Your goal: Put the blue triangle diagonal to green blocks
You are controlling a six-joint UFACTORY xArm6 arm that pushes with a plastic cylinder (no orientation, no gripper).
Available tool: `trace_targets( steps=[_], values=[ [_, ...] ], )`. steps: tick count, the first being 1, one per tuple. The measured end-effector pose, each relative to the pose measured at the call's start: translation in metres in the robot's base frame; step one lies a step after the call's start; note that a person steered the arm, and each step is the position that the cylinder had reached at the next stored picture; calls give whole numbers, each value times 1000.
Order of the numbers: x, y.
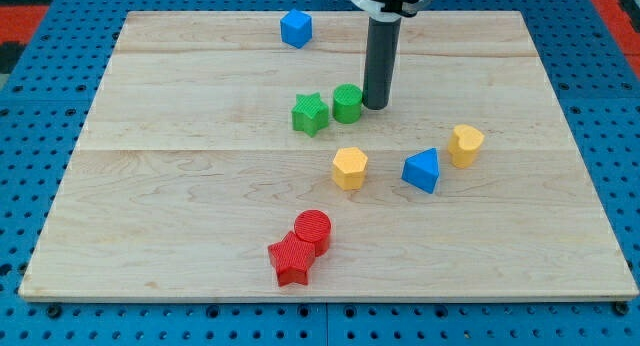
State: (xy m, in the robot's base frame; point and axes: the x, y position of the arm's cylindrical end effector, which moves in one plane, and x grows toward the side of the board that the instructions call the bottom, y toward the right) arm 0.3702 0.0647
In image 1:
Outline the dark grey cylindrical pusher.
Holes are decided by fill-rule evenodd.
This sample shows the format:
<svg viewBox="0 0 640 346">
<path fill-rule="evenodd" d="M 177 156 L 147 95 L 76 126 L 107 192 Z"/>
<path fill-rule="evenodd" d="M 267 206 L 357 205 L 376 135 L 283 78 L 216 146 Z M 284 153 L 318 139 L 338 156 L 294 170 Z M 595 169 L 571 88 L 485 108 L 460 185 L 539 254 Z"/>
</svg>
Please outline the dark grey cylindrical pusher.
<svg viewBox="0 0 640 346">
<path fill-rule="evenodd" d="M 363 104 L 370 110 L 382 110 L 389 102 L 401 20 L 393 22 L 369 19 Z"/>
</svg>

